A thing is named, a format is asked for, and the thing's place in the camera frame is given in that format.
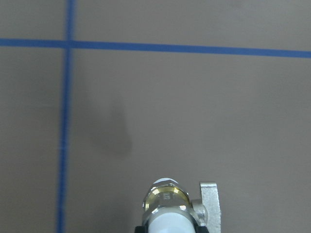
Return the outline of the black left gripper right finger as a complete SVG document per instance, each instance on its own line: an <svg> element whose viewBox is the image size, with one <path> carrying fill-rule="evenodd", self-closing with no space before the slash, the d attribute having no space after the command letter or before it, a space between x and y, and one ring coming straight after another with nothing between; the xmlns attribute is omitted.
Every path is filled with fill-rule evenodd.
<svg viewBox="0 0 311 233"><path fill-rule="evenodd" d="M196 233L208 233L206 226L196 226Z"/></svg>

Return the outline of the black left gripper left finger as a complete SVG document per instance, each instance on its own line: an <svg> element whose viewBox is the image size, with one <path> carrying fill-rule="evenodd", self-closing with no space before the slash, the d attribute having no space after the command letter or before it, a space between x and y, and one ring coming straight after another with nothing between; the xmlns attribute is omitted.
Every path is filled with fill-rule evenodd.
<svg viewBox="0 0 311 233"><path fill-rule="evenodd" d="M147 227L146 226L136 226L135 227L135 233L147 233Z"/></svg>

